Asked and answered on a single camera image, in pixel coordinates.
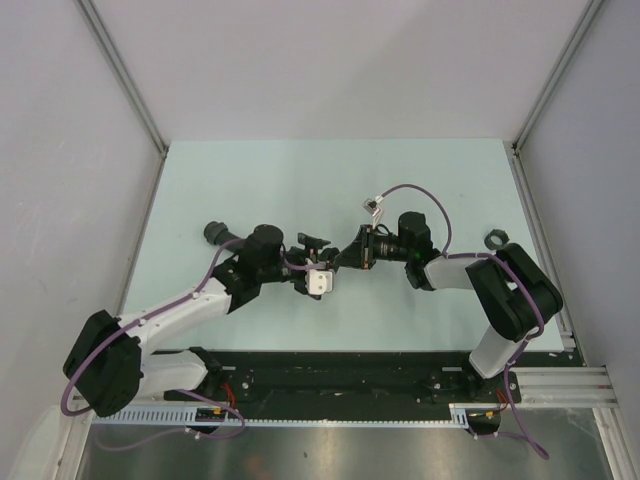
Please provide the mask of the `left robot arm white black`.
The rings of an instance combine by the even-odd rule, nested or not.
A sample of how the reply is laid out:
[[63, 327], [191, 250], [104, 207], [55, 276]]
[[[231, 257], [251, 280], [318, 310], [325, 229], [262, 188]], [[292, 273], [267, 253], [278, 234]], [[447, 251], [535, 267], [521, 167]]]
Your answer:
[[299, 234], [299, 244], [286, 248], [282, 231], [273, 225], [259, 225], [247, 238], [221, 222], [212, 226], [206, 240], [218, 256], [230, 256], [214, 257], [191, 289], [136, 313], [112, 316], [100, 310], [86, 320], [63, 364], [68, 379], [60, 400], [63, 415], [108, 417], [140, 394], [166, 391], [210, 399], [220, 390], [221, 376], [208, 358], [199, 349], [160, 355], [165, 341], [234, 313], [265, 284], [291, 283], [314, 299], [331, 291], [340, 251], [330, 241]]

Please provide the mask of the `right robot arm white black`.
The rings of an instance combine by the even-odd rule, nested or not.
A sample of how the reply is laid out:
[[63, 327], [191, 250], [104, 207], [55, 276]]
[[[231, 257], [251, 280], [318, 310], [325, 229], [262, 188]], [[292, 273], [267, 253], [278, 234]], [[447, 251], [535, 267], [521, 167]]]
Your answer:
[[476, 294], [489, 327], [469, 355], [472, 369], [461, 376], [462, 391], [473, 401], [496, 391], [496, 375], [513, 365], [516, 354], [563, 308], [559, 290], [519, 244], [506, 243], [494, 253], [445, 254], [434, 247], [422, 213], [400, 215], [395, 233], [361, 225], [330, 265], [369, 270], [378, 261], [402, 263], [414, 289]]

